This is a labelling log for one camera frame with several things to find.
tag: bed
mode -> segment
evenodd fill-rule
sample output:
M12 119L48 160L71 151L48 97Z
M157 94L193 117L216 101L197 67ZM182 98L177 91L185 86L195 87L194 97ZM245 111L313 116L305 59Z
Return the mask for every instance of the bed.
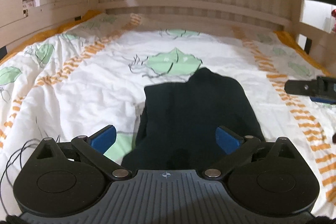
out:
M242 85L267 141L290 138L320 182L312 213L336 216L331 141L336 108L284 91L288 79L329 73L288 33L193 16L90 11L81 23L64 25L47 39L40 34L40 40L32 39L0 65L1 173L10 155L28 140L65 142L108 124L116 127L117 139L105 155L121 163L134 148L144 86L184 82L206 67ZM31 152L23 152L22 163ZM10 214L20 213L8 182L13 183L20 168L17 160L1 185ZM0 218L4 216L1 208Z

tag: mattress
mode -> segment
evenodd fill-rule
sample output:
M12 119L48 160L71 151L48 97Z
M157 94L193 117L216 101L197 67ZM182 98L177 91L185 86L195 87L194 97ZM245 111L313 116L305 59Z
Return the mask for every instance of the mattress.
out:
M286 37L187 16L100 14L28 45L0 65L0 173L28 140L66 142L108 124L117 139L105 154L121 163L134 147L144 86L184 82L206 67L241 84L267 141L290 138L320 182L312 213L335 218L336 108L284 91L288 79L327 72ZM22 153L22 165L31 152ZM16 160L1 185L9 214L20 214L10 185L20 169Z

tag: metal screw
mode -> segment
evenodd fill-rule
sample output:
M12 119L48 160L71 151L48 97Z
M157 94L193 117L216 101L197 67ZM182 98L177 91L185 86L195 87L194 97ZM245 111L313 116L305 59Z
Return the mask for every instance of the metal screw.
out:
M112 175L116 178L124 178L128 176L128 171L125 169L117 169L112 172Z
M222 173L217 169L208 169L204 172L207 177L216 178L219 177Z

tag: folded black clothing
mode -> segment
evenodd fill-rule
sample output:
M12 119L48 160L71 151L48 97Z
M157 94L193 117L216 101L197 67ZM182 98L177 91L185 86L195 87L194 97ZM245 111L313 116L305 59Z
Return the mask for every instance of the folded black clothing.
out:
M216 128L264 141L243 88L233 78L199 69L186 83L144 88L145 108L135 141L122 166L131 170L202 171L225 155Z

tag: wire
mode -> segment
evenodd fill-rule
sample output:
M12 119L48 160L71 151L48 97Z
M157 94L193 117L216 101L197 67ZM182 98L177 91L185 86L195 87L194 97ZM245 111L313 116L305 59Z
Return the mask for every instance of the wire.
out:
M21 155L22 155L22 152L23 152L23 151L25 151L27 148L33 148L33 149L36 148L36 146L38 145L38 144L36 144L36 143L33 143L33 144L30 144L30 145L26 146L29 142L31 142L31 141L35 141L35 140L38 141L38 142L40 142L38 139L31 139L31 140L28 140L28 141L25 142L25 144L22 146L22 148L16 150L16 151L9 157L9 160L8 160L7 163L6 163L5 170L4 170L4 172L3 172L3 174L2 174L2 176L1 176L1 178L0 178L0 202L1 202L2 207L4 208L4 211L5 211L5 214L6 214L6 215L8 215L8 211L7 211L6 207L5 207L5 204L4 204L3 199L2 199L2 194L1 194L2 180L3 180L3 178L4 178L5 174L6 174L7 181L9 182L9 184L11 185L11 187L13 187L13 185L11 184L11 182L10 182L10 180L9 180L7 170L8 170L8 168L9 168L10 166L12 166L12 165L14 164L14 162L17 160L18 157L21 158ZM11 159L12 159L12 158L15 156L15 154L18 153L19 151L20 151L20 153L19 153L19 154L14 158L14 160L10 163Z

